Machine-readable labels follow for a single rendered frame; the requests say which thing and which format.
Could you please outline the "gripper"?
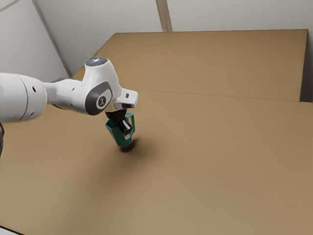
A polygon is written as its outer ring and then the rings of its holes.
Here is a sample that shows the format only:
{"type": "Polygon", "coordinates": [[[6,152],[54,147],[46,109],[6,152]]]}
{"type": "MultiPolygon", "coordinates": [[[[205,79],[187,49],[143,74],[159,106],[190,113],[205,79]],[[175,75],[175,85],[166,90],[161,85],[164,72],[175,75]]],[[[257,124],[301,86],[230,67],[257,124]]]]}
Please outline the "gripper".
{"type": "Polygon", "coordinates": [[[105,114],[108,119],[117,120],[117,126],[119,130],[121,131],[124,139],[128,140],[131,137],[133,127],[128,122],[128,120],[125,119],[127,109],[121,109],[114,112],[105,112],[105,114]]]}

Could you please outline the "teal faceted mug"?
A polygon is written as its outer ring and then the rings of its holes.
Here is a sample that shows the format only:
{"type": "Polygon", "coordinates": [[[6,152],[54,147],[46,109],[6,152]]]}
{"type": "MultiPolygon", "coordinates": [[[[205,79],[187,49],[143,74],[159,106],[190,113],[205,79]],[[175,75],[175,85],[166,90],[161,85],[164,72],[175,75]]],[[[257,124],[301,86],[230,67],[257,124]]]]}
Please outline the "teal faceted mug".
{"type": "Polygon", "coordinates": [[[132,141],[133,141],[132,140],[132,135],[135,132],[135,122],[134,122],[134,115],[133,115],[133,113],[127,113],[126,116],[125,116],[125,119],[127,119],[128,122],[133,127],[131,137],[128,140],[124,139],[121,131],[119,130],[119,128],[117,126],[117,120],[108,119],[108,121],[106,122],[106,128],[108,129],[108,131],[112,135],[112,137],[115,140],[116,144],[118,146],[120,146],[120,147],[126,147],[126,146],[130,145],[132,143],[132,141]]]}

